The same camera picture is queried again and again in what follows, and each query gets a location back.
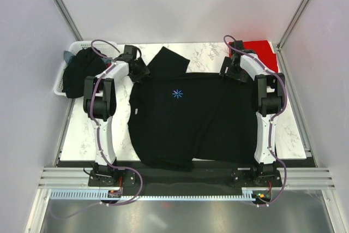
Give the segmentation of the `black t-shirt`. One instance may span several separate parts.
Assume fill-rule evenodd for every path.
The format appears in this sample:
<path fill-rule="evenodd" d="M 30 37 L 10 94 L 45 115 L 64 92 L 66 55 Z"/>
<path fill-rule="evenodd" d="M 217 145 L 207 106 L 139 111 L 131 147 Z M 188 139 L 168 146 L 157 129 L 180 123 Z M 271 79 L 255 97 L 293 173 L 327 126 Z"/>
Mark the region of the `black t-shirt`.
<path fill-rule="evenodd" d="M 253 79 L 189 73 L 188 65 L 163 47 L 148 64 L 149 78 L 133 85 L 128 130 L 138 158 L 154 168 L 185 171 L 194 159 L 253 164 Z"/>

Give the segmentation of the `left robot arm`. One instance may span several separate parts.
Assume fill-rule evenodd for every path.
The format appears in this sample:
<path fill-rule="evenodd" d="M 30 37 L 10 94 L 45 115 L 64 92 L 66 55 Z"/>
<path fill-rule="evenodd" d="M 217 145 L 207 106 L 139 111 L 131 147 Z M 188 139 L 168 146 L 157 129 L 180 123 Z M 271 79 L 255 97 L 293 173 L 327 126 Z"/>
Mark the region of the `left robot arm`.
<path fill-rule="evenodd" d="M 141 50 L 125 45 L 123 53 L 96 76 L 85 78 L 83 110 L 93 123 L 96 155 L 89 175 L 90 187 L 121 187 L 127 169 L 117 164 L 112 143 L 112 119 L 117 110 L 116 87 L 126 76 L 134 83 L 149 76 Z"/>

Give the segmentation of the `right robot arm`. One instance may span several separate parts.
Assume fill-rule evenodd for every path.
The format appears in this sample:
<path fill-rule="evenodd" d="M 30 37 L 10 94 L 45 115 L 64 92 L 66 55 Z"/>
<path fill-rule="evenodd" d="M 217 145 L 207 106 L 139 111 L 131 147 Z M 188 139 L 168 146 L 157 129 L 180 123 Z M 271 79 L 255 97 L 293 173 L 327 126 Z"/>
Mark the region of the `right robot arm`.
<path fill-rule="evenodd" d="M 252 107 L 257 117 L 257 145 L 255 163 L 249 171 L 242 172 L 244 181 L 255 186 L 280 186 L 277 163 L 285 166 L 275 153 L 275 135 L 279 116 L 287 106 L 285 76 L 263 63 L 256 51 L 246 49 L 241 40 L 224 43 L 230 55 L 224 58 L 220 75 L 239 82 L 253 79 Z"/>

